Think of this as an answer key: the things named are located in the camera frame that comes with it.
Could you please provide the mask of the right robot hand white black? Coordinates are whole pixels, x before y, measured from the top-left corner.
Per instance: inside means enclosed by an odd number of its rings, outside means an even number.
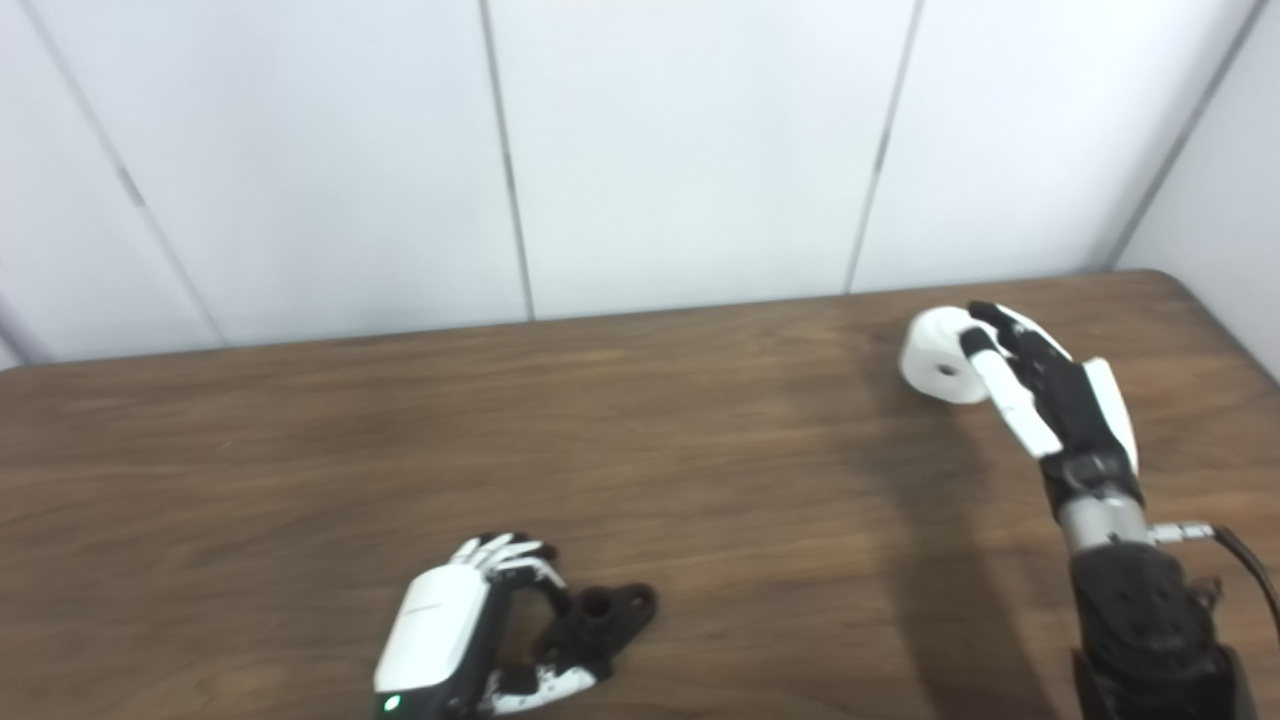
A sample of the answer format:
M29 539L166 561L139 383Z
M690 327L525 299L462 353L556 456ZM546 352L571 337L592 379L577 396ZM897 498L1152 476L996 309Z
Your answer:
M959 347L1021 447L1036 460L1050 507L1084 497L1139 506L1137 441L1110 364L1075 360L1030 318L972 301Z

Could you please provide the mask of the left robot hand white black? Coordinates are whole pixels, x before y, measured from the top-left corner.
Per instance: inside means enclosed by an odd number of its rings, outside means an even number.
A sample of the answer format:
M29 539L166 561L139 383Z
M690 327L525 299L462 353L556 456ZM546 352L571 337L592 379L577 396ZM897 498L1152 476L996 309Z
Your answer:
M568 587L553 546L520 532L463 542L411 580L372 676L375 719L494 719L561 702L611 679L603 661L503 669L498 653L515 596L543 593L558 618Z

